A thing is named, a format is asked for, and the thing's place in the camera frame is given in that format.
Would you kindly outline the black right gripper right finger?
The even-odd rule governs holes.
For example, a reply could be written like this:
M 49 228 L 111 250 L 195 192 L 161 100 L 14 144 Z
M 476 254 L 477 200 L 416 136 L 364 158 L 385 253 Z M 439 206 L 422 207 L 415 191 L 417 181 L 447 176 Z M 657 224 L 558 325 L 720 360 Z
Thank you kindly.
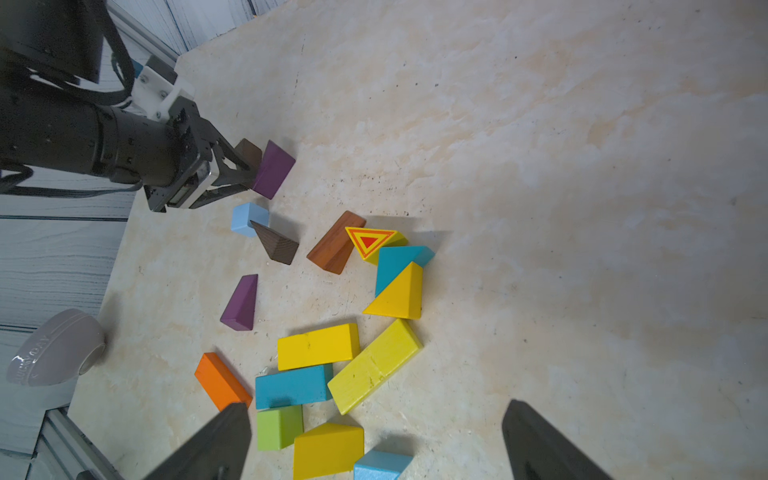
M 514 479 L 611 479 L 524 401 L 510 401 L 501 428 Z

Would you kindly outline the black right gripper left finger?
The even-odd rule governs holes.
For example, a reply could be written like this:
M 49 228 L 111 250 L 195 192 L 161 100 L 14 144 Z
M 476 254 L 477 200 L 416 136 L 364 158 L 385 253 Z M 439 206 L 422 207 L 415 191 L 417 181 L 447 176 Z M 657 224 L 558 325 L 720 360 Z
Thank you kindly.
M 252 439 L 245 403 L 232 403 L 146 479 L 240 479 Z

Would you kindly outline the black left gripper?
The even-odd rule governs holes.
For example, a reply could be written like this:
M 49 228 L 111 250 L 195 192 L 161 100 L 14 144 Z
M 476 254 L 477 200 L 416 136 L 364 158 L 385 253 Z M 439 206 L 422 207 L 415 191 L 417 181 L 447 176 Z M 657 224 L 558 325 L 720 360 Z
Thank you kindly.
M 255 168 L 192 100 L 175 100 L 167 123 L 113 107 L 96 113 L 100 153 L 92 173 L 138 184 L 153 212 L 197 209 L 253 187 Z M 216 179 L 213 156 L 222 171 Z

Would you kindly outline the dark brown rectangular block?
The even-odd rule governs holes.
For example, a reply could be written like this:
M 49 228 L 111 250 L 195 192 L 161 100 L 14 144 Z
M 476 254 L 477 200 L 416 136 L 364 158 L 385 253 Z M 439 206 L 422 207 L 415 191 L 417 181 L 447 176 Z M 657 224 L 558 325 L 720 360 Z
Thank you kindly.
M 236 145 L 235 151 L 254 172 L 259 170 L 263 155 L 262 150 L 259 147 L 254 145 L 248 139 L 243 138 Z

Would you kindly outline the light blue cube block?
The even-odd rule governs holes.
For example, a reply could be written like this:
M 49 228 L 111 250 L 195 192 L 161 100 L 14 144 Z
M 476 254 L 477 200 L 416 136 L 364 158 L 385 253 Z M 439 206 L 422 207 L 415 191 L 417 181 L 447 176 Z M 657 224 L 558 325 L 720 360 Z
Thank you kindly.
M 230 230 L 244 237 L 254 238 L 257 236 L 257 233 L 252 224 L 256 223 L 267 226 L 269 218 L 269 211 L 258 204 L 241 204 L 232 210 Z

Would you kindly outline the green small cube block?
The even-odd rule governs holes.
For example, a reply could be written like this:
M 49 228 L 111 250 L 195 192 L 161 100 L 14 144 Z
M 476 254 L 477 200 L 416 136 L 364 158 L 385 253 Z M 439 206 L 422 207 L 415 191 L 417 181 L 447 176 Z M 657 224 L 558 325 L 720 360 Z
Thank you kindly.
M 301 405 L 267 409 L 257 413 L 257 447 L 259 451 L 282 450 L 304 433 Z

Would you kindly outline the orange long wooden block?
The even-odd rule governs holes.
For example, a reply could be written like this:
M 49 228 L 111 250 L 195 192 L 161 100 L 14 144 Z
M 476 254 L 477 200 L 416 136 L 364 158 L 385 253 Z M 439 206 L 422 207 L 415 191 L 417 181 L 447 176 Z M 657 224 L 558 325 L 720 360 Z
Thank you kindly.
M 252 396 L 216 353 L 204 353 L 194 375 L 219 411 L 234 403 L 251 405 Z

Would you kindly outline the brown slanted wooden block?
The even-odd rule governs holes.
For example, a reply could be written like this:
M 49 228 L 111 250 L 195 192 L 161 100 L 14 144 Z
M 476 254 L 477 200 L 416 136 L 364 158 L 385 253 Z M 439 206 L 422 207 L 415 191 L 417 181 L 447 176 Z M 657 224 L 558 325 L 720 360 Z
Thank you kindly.
M 299 243 L 274 229 L 260 223 L 250 221 L 250 226 L 256 232 L 268 257 L 284 265 L 291 265 L 295 258 Z

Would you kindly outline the teal long wooden block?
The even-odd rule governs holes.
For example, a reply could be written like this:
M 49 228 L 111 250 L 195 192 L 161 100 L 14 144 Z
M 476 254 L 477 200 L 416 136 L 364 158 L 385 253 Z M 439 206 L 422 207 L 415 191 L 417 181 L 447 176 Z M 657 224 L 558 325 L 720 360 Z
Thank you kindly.
M 333 365 L 316 365 L 264 375 L 255 379 L 257 410 L 305 405 L 332 399 L 328 382 Z

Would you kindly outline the yellow small cube block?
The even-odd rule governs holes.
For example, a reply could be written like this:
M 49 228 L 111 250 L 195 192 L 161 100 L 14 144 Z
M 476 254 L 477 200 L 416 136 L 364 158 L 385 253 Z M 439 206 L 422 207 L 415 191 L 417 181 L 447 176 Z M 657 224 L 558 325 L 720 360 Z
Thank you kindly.
M 325 423 L 296 437 L 293 446 L 294 479 L 352 471 L 364 455 L 364 429 Z

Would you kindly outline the brown small wooden block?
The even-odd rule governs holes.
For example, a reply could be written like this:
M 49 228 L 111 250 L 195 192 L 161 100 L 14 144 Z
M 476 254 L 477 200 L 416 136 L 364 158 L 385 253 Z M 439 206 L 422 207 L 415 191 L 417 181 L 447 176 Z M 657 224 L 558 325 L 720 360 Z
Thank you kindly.
M 346 228 L 361 228 L 366 223 L 363 217 L 345 211 L 308 253 L 307 259 L 326 272 L 340 275 L 354 249 Z

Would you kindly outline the purple rectangular wooden block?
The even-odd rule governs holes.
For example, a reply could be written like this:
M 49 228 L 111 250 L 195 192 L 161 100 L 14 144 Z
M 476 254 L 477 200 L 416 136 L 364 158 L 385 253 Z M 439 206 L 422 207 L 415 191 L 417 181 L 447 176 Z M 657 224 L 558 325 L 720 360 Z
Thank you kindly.
M 255 318 L 258 275 L 243 276 L 228 301 L 220 322 L 235 331 L 251 331 Z

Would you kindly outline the light blue triangle block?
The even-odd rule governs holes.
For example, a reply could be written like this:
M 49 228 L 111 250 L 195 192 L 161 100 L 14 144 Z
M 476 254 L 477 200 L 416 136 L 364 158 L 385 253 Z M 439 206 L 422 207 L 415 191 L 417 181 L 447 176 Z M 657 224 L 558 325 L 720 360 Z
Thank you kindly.
M 412 462 L 409 455 L 370 450 L 354 465 L 355 480 L 398 480 Z

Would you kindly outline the yellow long wooden block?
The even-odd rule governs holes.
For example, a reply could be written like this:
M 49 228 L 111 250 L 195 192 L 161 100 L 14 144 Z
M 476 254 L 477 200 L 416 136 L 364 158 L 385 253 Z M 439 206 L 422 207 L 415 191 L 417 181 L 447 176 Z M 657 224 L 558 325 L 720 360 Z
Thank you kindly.
M 278 370 L 351 361 L 359 353 L 358 326 L 355 323 L 341 324 L 279 339 Z

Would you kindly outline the lime green long block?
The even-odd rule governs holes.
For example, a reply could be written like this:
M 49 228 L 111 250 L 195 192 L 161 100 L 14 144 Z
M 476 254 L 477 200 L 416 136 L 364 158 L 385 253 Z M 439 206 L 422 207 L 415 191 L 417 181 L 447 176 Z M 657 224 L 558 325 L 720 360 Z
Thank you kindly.
M 410 324 L 396 319 L 328 383 L 339 413 L 348 414 L 422 348 Z

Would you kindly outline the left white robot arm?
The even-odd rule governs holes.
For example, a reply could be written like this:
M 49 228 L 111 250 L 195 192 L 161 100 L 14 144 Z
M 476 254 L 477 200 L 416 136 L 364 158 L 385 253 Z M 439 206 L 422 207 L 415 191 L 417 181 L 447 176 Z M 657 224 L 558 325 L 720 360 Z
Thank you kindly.
M 260 151 L 230 144 L 157 57 L 137 66 L 103 1 L 1 5 L 1 191 L 32 187 L 36 168 L 143 191 L 149 208 L 196 209 L 256 184 Z

